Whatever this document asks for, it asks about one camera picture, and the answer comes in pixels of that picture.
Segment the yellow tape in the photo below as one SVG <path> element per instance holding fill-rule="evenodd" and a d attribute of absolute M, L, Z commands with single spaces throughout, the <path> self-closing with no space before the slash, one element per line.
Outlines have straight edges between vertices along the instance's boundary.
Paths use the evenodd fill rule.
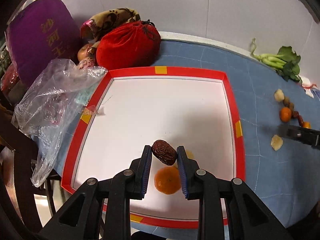
<path fill-rule="evenodd" d="M 91 119 L 91 114 L 83 114 L 81 115 L 81 120 L 84 121 L 86 124 L 89 124 L 90 119 Z"/>
<path fill-rule="evenodd" d="M 237 138 L 242 136 L 242 128 L 241 128 L 240 120 L 236 122 L 236 136 Z"/>
<path fill-rule="evenodd" d="M 143 217 L 139 217 L 139 216 L 130 214 L 130 220 L 133 222 L 140 223 L 142 221 L 142 219 L 143 219 Z"/>
<path fill-rule="evenodd" d="M 167 74 L 166 66 L 155 66 L 156 74 Z"/>

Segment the blue tablecloth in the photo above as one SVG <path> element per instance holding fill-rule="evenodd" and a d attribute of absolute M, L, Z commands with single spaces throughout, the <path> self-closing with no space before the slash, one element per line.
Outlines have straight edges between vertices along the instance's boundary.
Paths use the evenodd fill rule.
<path fill-rule="evenodd" d="M 302 87 L 292 81 L 285 82 L 259 62 L 210 46 L 162 41 L 154 65 L 226 72 L 241 118 L 247 185 L 286 227 L 310 212 L 320 197 L 320 152 L 288 139 L 284 139 L 282 148 L 275 152 L 270 142 L 281 123 L 279 110 L 282 104 L 274 100 L 274 92 L 282 89 L 304 120 L 309 121 L 313 129 L 320 130 L 320 100 L 316 95 L 314 99 L 306 96 Z M 77 116 L 69 127 L 61 146 L 55 165 L 59 174 L 62 174 L 79 118 Z M 298 121 L 292 120 L 291 124 L 298 125 Z M 192 229 L 157 228 L 137 223 L 132 226 L 168 238 L 196 239 L 196 230 Z"/>

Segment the red tray border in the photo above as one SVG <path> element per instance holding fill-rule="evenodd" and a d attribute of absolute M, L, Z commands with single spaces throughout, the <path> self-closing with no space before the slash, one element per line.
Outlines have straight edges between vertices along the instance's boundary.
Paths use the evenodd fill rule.
<path fill-rule="evenodd" d="M 106 76 L 102 79 L 94 94 L 92 95 L 89 103 L 89 106 L 96 106 L 103 95 L 107 85 L 109 84 L 112 78 L 116 77 L 127 77 L 127 76 L 185 76 L 185 77 L 200 77 L 200 78 L 212 78 L 222 80 L 224 84 L 224 88 L 227 94 L 229 108 L 231 113 L 233 132 L 234 132 L 234 140 L 235 140 L 235 148 L 236 148 L 236 177 L 245 181 L 245 156 L 244 156 L 244 143 L 243 137 L 240 136 L 237 138 L 236 136 L 236 122 L 240 120 L 238 109 L 236 106 L 236 100 L 232 92 L 231 85 L 227 78 L 227 75 L 224 72 L 209 70 L 209 69 L 199 69 L 199 68 L 189 68 L 189 67 L 161 67 L 162 69 L 166 69 L 166 73 L 158 74 L 156 73 L 157 67 L 136 67 L 136 68 L 124 68 L 124 69 L 116 69 L 109 71 Z M 79 152 L 79 148 L 82 143 L 82 139 L 86 132 L 88 124 L 79 120 L 78 126 L 74 133 L 73 139 L 69 146 L 68 154 L 66 157 L 61 187 L 64 188 L 69 193 L 73 194 L 75 190 L 71 187 L 73 170 L 75 167 L 77 155 Z M 152 217 L 143 217 L 140 215 L 132 214 L 132 221 L 139 222 L 152 226 L 166 227 L 166 228 L 198 228 L 198 221 L 180 221 L 180 220 L 164 220 L 157 219 Z M 224 225 L 228 224 L 226 218 L 223 219 Z"/>

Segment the red drawstring bag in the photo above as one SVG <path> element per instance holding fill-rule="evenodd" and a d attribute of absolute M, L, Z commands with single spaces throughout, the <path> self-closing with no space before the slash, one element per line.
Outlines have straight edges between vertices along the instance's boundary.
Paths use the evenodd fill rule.
<path fill-rule="evenodd" d="M 158 55 L 160 40 L 149 20 L 122 24 L 101 39 L 97 63 L 107 70 L 150 66 Z"/>

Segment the small orange fruit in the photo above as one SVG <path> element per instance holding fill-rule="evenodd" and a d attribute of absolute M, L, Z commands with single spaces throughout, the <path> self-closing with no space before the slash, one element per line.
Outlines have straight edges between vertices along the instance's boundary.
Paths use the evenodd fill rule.
<path fill-rule="evenodd" d="M 288 107 L 283 107 L 280 110 L 280 119 L 282 122 L 289 122 L 291 119 L 292 112 Z"/>
<path fill-rule="evenodd" d="M 160 169 L 155 174 L 155 187 L 167 195 L 177 192 L 181 188 L 178 169 L 173 166 Z"/>
<path fill-rule="evenodd" d="M 311 129 L 310 122 L 303 122 L 302 127 L 303 127 L 303 128 Z"/>

